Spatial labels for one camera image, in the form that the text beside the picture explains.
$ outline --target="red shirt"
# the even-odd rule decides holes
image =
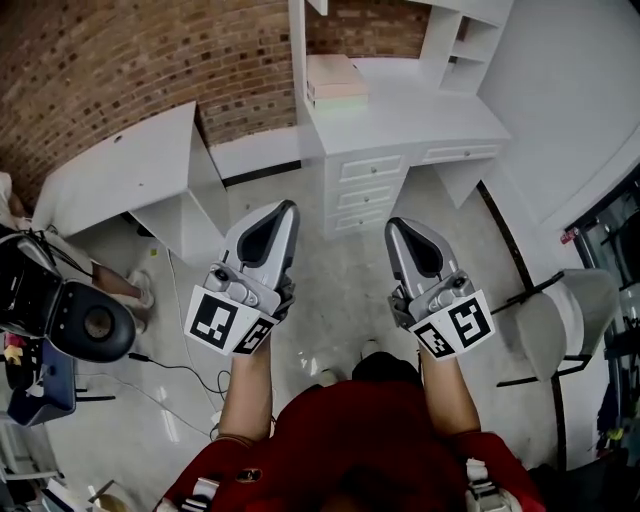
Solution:
[[[405,382],[347,381],[295,398],[270,439],[249,446],[218,438],[189,464],[165,498],[179,505],[198,477],[220,482],[212,512],[313,510],[347,474],[358,495],[394,511],[466,510],[466,460],[484,461],[524,512],[545,510],[533,482],[492,433],[440,439],[422,390]],[[246,469],[261,477],[236,479]]]

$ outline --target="tiled floor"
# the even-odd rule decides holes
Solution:
[[[301,211],[291,271],[297,300],[272,344],[276,416],[314,382],[318,371],[332,367],[349,375],[368,338],[375,337],[398,357],[417,362],[416,343],[395,328],[388,311],[386,298],[395,283],[382,232],[324,241],[313,172],[294,171],[229,190],[232,220],[283,198],[296,201]],[[415,168],[395,213],[440,232],[476,287],[485,291],[490,307],[521,290],[509,252],[477,192],[456,210],[433,170]],[[75,242],[123,273],[136,264],[148,270],[157,305],[135,350],[166,365],[193,366],[210,387],[216,387],[216,377],[229,367],[229,360],[196,342],[185,342],[179,322],[179,307],[184,319],[191,289],[203,281],[206,269],[189,268],[172,258],[178,302],[166,251],[153,240],[136,237],[123,221],[98,226]],[[151,255],[152,248],[158,249],[157,255]],[[537,465],[554,456],[551,389],[540,383],[495,388],[499,380],[530,371],[517,340],[509,334],[509,318],[497,320],[499,332],[462,356],[460,364],[483,427],[499,433],[525,465]],[[211,416],[221,409],[221,398],[206,393],[186,370],[129,359],[110,365],[80,362],[78,373],[79,383],[86,383],[91,392],[113,393],[117,399],[78,404],[75,414],[47,425],[58,465],[69,484],[87,496],[91,488],[114,478],[126,487],[136,510],[150,510],[209,442]],[[226,382],[223,375],[223,388]]]

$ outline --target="leg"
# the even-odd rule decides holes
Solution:
[[[93,281],[92,284],[102,291],[113,295],[126,295],[139,299],[142,297],[142,290],[133,286],[120,274],[97,263],[93,263]]]

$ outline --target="white desk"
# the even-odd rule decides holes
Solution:
[[[352,59],[369,104],[316,111],[297,95],[300,152],[322,169],[325,237],[384,225],[410,167],[434,164],[459,207],[509,133],[475,95],[433,90],[417,59]]]
[[[193,120],[195,102],[96,144],[51,174],[33,217],[73,235],[130,212],[187,263],[211,260],[228,228],[224,186]]]

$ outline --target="white shelf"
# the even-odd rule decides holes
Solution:
[[[408,0],[418,4],[429,4],[461,12],[464,16],[491,23],[496,27],[504,25],[509,17],[513,0]]]
[[[509,139],[478,97],[430,92],[419,60],[352,61],[369,87],[367,107],[318,112],[304,103],[328,155],[427,140]]]
[[[477,60],[456,57],[457,62],[449,63],[442,78],[442,91],[475,94],[482,83],[488,64]]]

